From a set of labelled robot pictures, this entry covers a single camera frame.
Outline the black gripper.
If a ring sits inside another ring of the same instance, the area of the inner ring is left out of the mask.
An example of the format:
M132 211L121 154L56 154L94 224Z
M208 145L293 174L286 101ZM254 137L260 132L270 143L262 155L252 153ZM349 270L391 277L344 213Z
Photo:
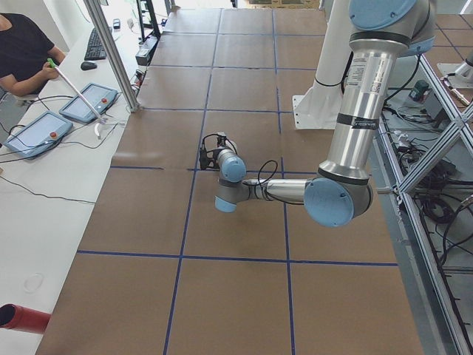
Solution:
M205 150L205 169L220 169L219 155L224 151L224 148L216 148L212 150Z

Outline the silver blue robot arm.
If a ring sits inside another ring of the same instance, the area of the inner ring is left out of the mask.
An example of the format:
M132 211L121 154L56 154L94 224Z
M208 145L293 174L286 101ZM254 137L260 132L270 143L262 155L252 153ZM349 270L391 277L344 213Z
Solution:
M221 137L214 153L220 171L216 209L232 213L242 201L278 200L302 204L313 220L328 227L344 226L365 213L373 196L365 166L390 74L397 58L432 47L435 15L435 1L351 1L353 58L328 157L317 177L246 179L244 161Z

